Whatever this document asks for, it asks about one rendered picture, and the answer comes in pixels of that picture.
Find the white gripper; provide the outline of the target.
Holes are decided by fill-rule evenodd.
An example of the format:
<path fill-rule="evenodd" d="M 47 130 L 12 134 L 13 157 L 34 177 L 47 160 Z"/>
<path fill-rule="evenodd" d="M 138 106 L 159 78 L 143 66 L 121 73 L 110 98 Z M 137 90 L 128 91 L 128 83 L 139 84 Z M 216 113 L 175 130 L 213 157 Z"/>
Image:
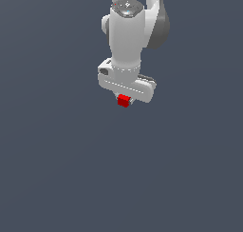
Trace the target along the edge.
<path fill-rule="evenodd" d="M 111 90 L 116 100 L 120 94 L 129 96 L 130 105 L 135 100 L 149 103 L 157 86 L 155 79 L 140 74 L 140 66 L 130 69 L 116 68 L 110 58 L 98 66 L 98 82 L 101 87 Z"/>

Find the red cube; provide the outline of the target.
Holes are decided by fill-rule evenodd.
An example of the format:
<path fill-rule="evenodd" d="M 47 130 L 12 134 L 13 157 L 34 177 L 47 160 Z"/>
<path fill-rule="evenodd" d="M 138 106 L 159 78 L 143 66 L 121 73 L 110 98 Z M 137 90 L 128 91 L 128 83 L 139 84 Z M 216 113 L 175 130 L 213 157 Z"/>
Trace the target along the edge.
<path fill-rule="evenodd" d="M 130 97 L 120 94 L 118 96 L 118 105 L 123 107 L 128 107 L 130 105 Z"/>

